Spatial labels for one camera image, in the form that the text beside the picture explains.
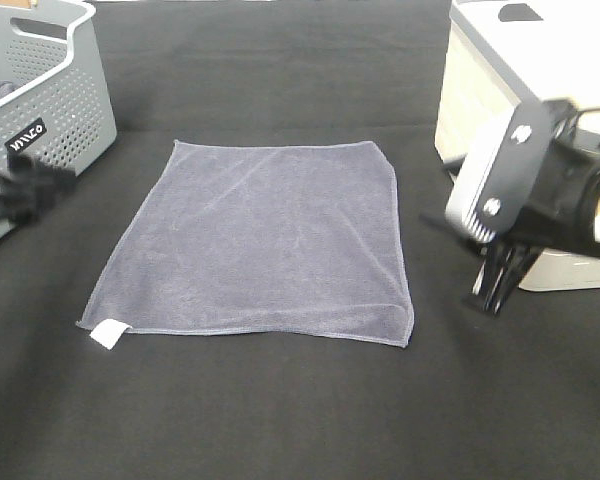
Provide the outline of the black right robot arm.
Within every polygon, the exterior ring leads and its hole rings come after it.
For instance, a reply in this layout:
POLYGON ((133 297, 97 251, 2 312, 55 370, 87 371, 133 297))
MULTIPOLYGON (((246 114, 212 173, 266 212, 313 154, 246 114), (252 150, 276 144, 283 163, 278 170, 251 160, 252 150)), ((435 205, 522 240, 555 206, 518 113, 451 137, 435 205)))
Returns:
POLYGON ((465 302, 497 316, 547 249, 600 259, 600 141, 576 143, 594 108, 524 100, 486 121, 443 164, 455 179, 443 213, 419 216, 482 265, 465 302))

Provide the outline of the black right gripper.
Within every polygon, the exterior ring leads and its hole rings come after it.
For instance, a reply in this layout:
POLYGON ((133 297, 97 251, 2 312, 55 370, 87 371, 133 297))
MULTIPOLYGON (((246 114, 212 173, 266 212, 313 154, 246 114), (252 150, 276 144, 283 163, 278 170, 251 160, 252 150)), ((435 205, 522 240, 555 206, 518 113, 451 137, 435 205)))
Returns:
MULTIPOLYGON (((547 249, 600 259, 595 216, 600 200, 600 139, 592 152, 576 143, 582 117, 600 114, 600 106, 577 108, 567 99, 542 103, 551 116, 551 137, 529 199, 517 220, 519 244, 487 244, 465 306, 498 316, 510 295, 547 249)), ((466 156, 444 162, 441 170, 457 175, 466 156)), ((421 212, 419 220, 448 234, 465 250, 479 250, 442 214, 421 212)))

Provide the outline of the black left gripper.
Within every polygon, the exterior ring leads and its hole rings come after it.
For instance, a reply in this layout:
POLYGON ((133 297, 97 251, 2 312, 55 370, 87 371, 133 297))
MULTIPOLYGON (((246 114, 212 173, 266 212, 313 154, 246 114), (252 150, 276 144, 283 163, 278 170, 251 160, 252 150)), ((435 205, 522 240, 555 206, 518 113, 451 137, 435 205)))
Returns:
POLYGON ((74 169, 53 166, 39 156, 9 154, 9 176, 0 174, 0 221, 16 226, 38 221, 77 185, 74 169))

